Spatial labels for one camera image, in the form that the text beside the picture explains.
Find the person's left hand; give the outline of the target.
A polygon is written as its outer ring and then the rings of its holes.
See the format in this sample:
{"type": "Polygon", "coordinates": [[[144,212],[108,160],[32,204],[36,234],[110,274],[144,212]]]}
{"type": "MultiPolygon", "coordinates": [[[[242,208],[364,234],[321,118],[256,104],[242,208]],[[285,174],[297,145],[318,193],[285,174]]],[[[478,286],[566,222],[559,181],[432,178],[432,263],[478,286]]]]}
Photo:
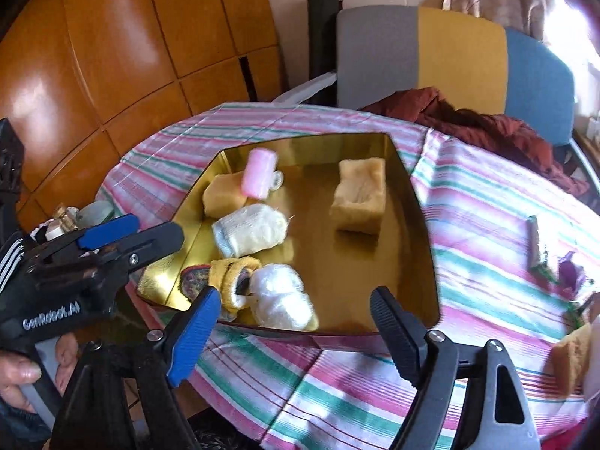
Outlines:
{"type": "MultiPolygon", "coordinates": [[[[64,394],[76,366],[79,348],[73,333],[62,335],[56,343],[58,369],[55,382],[61,394],[64,394]]],[[[20,386],[35,383],[41,375],[41,368],[34,361],[21,354],[1,351],[1,398],[11,407],[27,413],[36,412],[20,386]]]]}

